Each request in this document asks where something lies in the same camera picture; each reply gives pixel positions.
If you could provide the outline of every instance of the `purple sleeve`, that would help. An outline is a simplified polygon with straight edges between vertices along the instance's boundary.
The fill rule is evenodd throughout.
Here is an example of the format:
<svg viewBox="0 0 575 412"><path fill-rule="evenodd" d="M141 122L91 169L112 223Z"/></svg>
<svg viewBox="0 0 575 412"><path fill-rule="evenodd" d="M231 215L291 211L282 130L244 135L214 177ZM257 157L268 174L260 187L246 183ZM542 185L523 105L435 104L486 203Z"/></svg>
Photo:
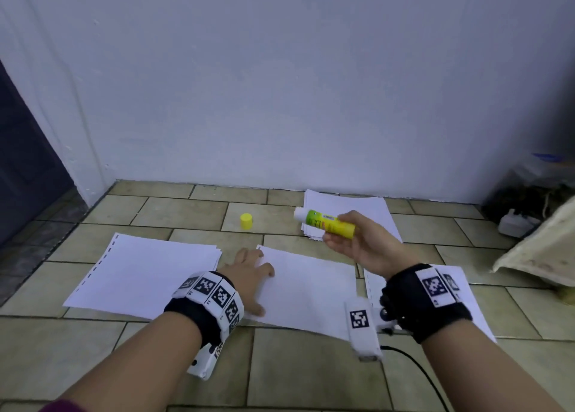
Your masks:
<svg viewBox="0 0 575 412"><path fill-rule="evenodd" d="M44 406L40 412L84 412L84 410L68 400L56 400Z"/></svg>

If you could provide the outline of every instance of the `person's left hand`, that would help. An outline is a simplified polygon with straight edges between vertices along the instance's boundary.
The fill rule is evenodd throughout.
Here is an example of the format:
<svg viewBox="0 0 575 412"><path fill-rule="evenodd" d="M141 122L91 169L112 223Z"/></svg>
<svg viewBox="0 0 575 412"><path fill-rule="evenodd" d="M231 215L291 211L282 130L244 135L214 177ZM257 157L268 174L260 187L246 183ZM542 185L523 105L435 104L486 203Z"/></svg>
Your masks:
<svg viewBox="0 0 575 412"><path fill-rule="evenodd" d="M244 309L256 316L263 316L266 310L255 301L255 293L261 281L274 277L274 267L269 262L255 268L255 263L263 256L262 250L242 248L236 253L233 265L227 263L218 272L229 278L238 294Z"/></svg>

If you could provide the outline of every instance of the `wall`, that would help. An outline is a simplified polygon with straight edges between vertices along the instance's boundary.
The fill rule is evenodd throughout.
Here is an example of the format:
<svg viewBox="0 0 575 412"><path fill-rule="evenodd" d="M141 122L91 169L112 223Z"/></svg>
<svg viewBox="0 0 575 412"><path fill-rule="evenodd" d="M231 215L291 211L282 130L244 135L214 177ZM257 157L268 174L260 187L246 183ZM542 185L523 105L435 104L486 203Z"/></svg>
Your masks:
<svg viewBox="0 0 575 412"><path fill-rule="evenodd" d="M0 5L0 59L89 203L115 178L481 201L553 147L575 67L571 0Z"/></svg>

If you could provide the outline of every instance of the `glue stick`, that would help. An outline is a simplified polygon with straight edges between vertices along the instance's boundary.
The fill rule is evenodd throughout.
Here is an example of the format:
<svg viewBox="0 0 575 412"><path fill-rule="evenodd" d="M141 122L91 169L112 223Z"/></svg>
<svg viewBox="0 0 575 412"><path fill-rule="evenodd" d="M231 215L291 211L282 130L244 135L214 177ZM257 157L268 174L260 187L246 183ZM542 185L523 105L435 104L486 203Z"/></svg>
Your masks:
<svg viewBox="0 0 575 412"><path fill-rule="evenodd" d="M296 208L293 218L308 226L317 227L329 233L343 236L344 238L353 238L355 225L340 221L334 216L326 215L312 209Z"/></svg>

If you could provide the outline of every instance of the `dark door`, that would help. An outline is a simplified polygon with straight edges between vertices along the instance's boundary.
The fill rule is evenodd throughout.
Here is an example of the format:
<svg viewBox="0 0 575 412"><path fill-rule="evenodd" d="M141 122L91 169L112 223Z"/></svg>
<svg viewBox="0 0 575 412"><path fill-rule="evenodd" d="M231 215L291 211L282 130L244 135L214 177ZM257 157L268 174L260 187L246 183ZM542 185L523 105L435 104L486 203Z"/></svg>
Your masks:
<svg viewBox="0 0 575 412"><path fill-rule="evenodd" d="M72 185L0 63L0 244Z"/></svg>

